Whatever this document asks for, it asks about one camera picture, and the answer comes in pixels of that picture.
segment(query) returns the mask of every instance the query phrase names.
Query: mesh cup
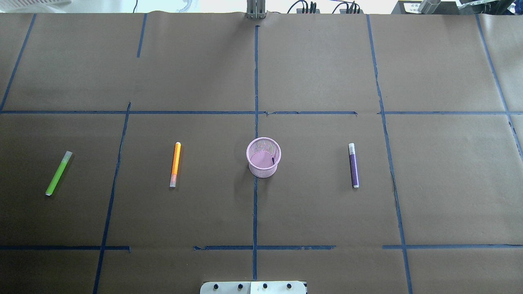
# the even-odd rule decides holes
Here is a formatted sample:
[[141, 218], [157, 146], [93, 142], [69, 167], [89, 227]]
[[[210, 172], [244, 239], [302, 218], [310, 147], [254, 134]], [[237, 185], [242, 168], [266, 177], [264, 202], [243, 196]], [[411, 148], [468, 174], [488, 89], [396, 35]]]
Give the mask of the mesh cup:
[[271, 138], [254, 139], [247, 146], [247, 161], [253, 175], [267, 178], [274, 174], [281, 158], [280, 146]]

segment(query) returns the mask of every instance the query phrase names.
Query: marker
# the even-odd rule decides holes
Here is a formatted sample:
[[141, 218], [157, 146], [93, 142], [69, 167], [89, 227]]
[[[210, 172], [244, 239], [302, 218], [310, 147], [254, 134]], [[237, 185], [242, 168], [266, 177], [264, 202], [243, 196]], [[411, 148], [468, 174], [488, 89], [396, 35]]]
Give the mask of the marker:
[[353, 188], [359, 188], [358, 163], [356, 162], [356, 151], [354, 143], [349, 144], [350, 175], [353, 181]]
[[67, 162], [69, 162], [69, 159], [71, 158], [71, 155], [73, 153], [71, 151], [67, 151], [64, 155], [64, 158], [62, 159], [62, 162], [58, 166], [58, 169], [56, 170], [56, 173], [54, 174], [53, 179], [51, 180], [51, 183], [49, 184], [49, 187], [47, 188], [46, 195], [51, 196], [54, 192], [54, 189], [56, 188], [56, 185], [58, 184], [58, 181], [60, 180], [60, 177], [62, 176], [65, 167], [67, 166]]
[[178, 165], [180, 164], [180, 150], [181, 150], [181, 143], [176, 142], [176, 145], [174, 146], [173, 170], [170, 173], [169, 187], [171, 187], [171, 188], [176, 187], [176, 176], [178, 175]]

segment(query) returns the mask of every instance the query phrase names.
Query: orange marker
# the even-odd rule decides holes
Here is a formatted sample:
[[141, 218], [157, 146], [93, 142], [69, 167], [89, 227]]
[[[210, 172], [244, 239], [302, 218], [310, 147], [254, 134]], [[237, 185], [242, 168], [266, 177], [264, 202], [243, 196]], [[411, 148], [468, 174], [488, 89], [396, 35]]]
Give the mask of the orange marker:
[[170, 173], [170, 185], [169, 187], [176, 187], [176, 176], [178, 175], [178, 165], [180, 164], [180, 150], [181, 143], [176, 142], [174, 146], [174, 158], [173, 158], [173, 170]]

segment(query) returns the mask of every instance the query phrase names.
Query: label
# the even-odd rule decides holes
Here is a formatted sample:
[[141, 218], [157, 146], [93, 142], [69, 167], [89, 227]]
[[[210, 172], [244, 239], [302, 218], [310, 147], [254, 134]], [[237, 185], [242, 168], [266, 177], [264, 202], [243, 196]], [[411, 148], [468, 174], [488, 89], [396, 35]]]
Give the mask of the label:
[[419, 12], [419, 3], [403, 3], [403, 6], [405, 7], [405, 11], [407, 13], [417, 13], [417, 14], [421, 14], [421, 12]]

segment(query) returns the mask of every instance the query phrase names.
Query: grid line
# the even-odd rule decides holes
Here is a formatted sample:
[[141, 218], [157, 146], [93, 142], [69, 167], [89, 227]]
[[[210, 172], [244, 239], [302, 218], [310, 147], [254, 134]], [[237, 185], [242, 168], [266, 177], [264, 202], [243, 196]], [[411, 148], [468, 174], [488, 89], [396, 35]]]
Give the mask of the grid line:
[[[257, 245], [258, 250], [331, 250], [335, 245]], [[250, 245], [214, 245], [203, 248], [194, 246], [195, 251], [217, 251], [217, 250], [253, 250]]]
[[[258, 30], [254, 27], [254, 138], [258, 138]], [[258, 279], [258, 178], [254, 177], [253, 189], [253, 281]]]
[[[385, 250], [398, 250], [402, 247], [400, 245], [383, 245]], [[498, 248], [509, 248], [509, 249], [523, 249], [521, 244], [432, 244], [432, 245], [407, 245], [409, 250], [418, 249], [498, 249]]]
[[101, 241], [100, 256], [98, 258], [98, 267], [96, 269], [96, 278], [95, 278], [95, 285], [93, 288], [93, 294], [96, 294], [98, 292], [98, 284], [100, 282], [101, 267], [104, 262], [104, 253], [105, 253], [105, 248], [106, 248], [105, 245], [107, 242], [107, 233], [109, 231], [109, 222], [111, 221], [112, 204], [114, 203], [114, 200], [115, 200], [116, 180], [118, 179], [118, 172], [120, 170], [122, 148], [123, 148], [123, 142], [126, 138], [127, 123], [129, 122], [129, 110], [130, 109], [131, 109], [131, 103], [129, 102], [129, 104], [127, 105], [126, 119], [123, 123], [122, 138], [120, 140], [120, 149], [118, 150], [118, 159], [116, 161], [115, 176], [112, 180], [111, 197], [109, 198], [109, 208], [107, 209], [107, 217], [105, 220], [104, 236], [102, 237], [102, 241]]
[[408, 256], [407, 256], [407, 247], [405, 244], [405, 233], [403, 231], [403, 221], [401, 218], [401, 208], [400, 208], [400, 199], [397, 195], [396, 188], [396, 177], [394, 175], [394, 164], [392, 162], [392, 152], [389, 143], [389, 134], [387, 133], [387, 122], [385, 117], [385, 107], [383, 105], [383, 97], [381, 95], [380, 83], [378, 82], [378, 64], [376, 62], [376, 52], [374, 51], [374, 40], [372, 38], [372, 27], [370, 24], [370, 16], [367, 14], [367, 26], [369, 29], [369, 40], [370, 40], [370, 50], [372, 53], [372, 63], [374, 67], [374, 76], [376, 78], [376, 89], [378, 91], [378, 96], [380, 97], [380, 109], [381, 109], [381, 121], [383, 123], [383, 133], [385, 135], [385, 146], [387, 148], [387, 157], [389, 159], [389, 169], [392, 177], [392, 183], [394, 184], [394, 198], [396, 200], [396, 216], [398, 227], [400, 229], [400, 239], [401, 239], [401, 251], [403, 253], [403, 264], [405, 267], [405, 277], [407, 279], [407, 288], [408, 293], [412, 294], [412, 282], [411, 282], [411, 271], [408, 266]]
[[[62, 246], [62, 245], [4, 245], [0, 250], [37, 250], [37, 251], [60, 251], [60, 250], [101, 250], [101, 246]], [[131, 252], [130, 246], [106, 246], [105, 250], [125, 250]]]
[[499, 96], [501, 98], [501, 102], [503, 103], [503, 107], [505, 108], [505, 114], [507, 115], [508, 124], [510, 125], [510, 130], [512, 131], [512, 136], [514, 136], [514, 140], [516, 141], [516, 147], [519, 152], [519, 157], [521, 158], [521, 161], [523, 161], [523, 151], [521, 150], [521, 143], [519, 142], [518, 134], [516, 133], [516, 129], [514, 128], [514, 123], [512, 122], [512, 117], [510, 117], [507, 101], [505, 100], [505, 95], [503, 94], [503, 90], [501, 89], [501, 85], [499, 84], [499, 79], [497, 78], [496, 69], [494, 68], [494, 64], [492, 63], [492, 58], [490, 55], [490, 52], [488, 50], [487, 43], [485, 42], [485, 35], [483, 34], [483, 28], [481, 27], [481, 21], [478, 14], [476, 16], [476, 22], [477, 22], [477, 28], [480, 31], [480, 37], [481, 42], [483, 43], [483, 48], [485, 49], [485, 53], [487, 55], [488, 64], [490, 65], [490, 68], [492, 70], [492, 75], [494, 77], [494, 81], [496, 82], [497, 91], [499, 92]]
[[[3, 110], [6, 115], [124, 115], [125, 110]], [[254, 115], [252, 110], [131, 110], [131, 115]], [[506, 115], [503, 111], [385, 111], [385, 115]], [[342, 111], [258, 111], [258, 115], [355, 115]], [[523, 111], [509, 111], [509, 115], [523, 115]]]
[[140, 58], [140, 55], [142, 54], [142, 43], [143, 43], [143, 35], [145, 34], [146, 22], [147, 22], [147, 13], [145, 13], [143, 15], [142, 32], [140, 34], [140, 42], [138, 43], [138, 52], [136, 53], [136, 58]]
[[27, 40], [29, 40], [29, 35], [31, 34], [32, 27], [35, 24], [35, 19], [36, 19], [36, 14], [33, 14], [31, 23], [29, 24], [29, 28], [27, 29], [26, 37], [24, 39], [22, 47], [20, 48], [20, 53], [18, 54], [18, 58], [16, 59], [15, 66], [13, 67], [13, 72], [11, 72], [11, 77], [9, 78], [9, 82], [7, 83], [7, 87], [5, 88], [4, 98], [2, 98], [2, 103], [0, 104], [0, 111], [2, 111], [4, 109], [4, 105], [7, 100], [7, 96], [9, 95], [9, 90], [11, 89], [11, 84], [13, 84], [13, 79], [15, 78], [15, 74], [18, 69], [18, 65], [20, 64], [20, 60], [22, 59], [22, 54], [24, 53], [24, 49], [26, 48]]

